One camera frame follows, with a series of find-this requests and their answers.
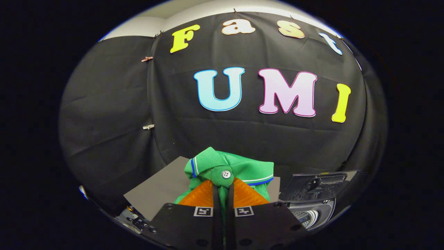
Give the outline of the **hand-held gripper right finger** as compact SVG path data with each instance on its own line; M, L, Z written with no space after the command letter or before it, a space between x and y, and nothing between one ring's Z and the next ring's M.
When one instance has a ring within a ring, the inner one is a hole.
M284 250L308 231L282 202L269 202L234 179L227 204L227 249Z

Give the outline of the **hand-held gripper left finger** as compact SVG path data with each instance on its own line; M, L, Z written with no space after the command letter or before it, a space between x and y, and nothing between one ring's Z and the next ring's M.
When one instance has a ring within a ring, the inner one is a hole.
M166 203L149 223L147 237L168 250L223 249L218 188L205 180L180 203Z

